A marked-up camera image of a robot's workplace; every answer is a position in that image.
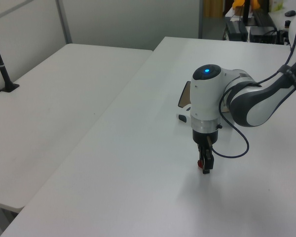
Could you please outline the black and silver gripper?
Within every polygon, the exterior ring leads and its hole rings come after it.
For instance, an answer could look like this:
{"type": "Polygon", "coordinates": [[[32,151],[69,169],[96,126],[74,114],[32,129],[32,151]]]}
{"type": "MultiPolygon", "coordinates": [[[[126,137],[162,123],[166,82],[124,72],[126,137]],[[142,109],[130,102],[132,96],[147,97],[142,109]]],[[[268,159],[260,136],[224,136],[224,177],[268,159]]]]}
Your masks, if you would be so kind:
{"type": "Polygon", "coordinates": [[[202,162],[203,174],[209,174],[214,166],[212,144],[218,140],[218,130],[221,128],[221,118],[200,120],[191,117],[193,140],[198,147],[199,161],[202,162]]]}

